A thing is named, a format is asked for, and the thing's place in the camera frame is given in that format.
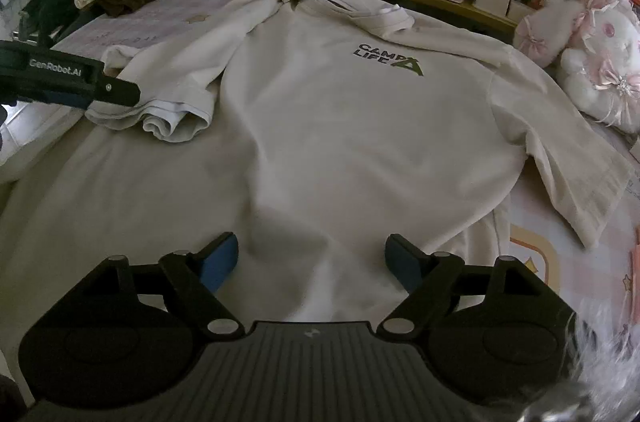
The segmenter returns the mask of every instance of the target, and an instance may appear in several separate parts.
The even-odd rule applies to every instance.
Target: pink checkered tablecloth
[[[230,0],[156,0],[139,11],[108,18],[102,16],[56,45],[78,56],[99,59],[113,44],[143,48],[181,34]],[[622,139],[611,129],[594,129],[624,153],[638,169]],[[586,250],[566,221],[553,209],[535,165],[527,163],[511,192],[510,254],[554,288],[574,309],[583,300],[609,303],[614,322],[626,323],[630,310],[632,271],[630,250],[636,245],[640,224],[640,178],[636,176],[605,228],[600,245]]]

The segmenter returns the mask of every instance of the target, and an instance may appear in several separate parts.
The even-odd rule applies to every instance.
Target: stuffed animal
[[[546,0],[516,28],[514,46],[556,81],[581,112],[640,131],[640,22],[629,0]]]

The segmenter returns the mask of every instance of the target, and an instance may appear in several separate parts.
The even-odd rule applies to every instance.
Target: t-shirt
[[[141,106],[90,117],[124,131],[78,125],[0,217],[14,375],[28,326],[112,254],[153,263],[234,231],[239,264],[218,297],[245,324],[376,323],[404,294],[385,268],[389,234],[492,265],[533,157],[594,247],[632,171],[526,56],[379,0],[235,0],[120,78],[140,85]],[[191,103],[160,133],[187,142],[129,128],[159,96]]]

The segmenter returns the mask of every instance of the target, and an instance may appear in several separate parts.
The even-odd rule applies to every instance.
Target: plush ear
[[[575,21],[583,12],[584,4],[578,0],[546,0],[545,7],[516,27],[513,46],[544,68],[569,43]]]

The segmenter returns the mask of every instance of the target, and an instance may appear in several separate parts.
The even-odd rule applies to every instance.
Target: plush eye
[[[613,38],[616,35],[616,28],[613,26],[613,24],[604,24],[602,26],[602,31],[606,36],[609,36],[610,38]]]

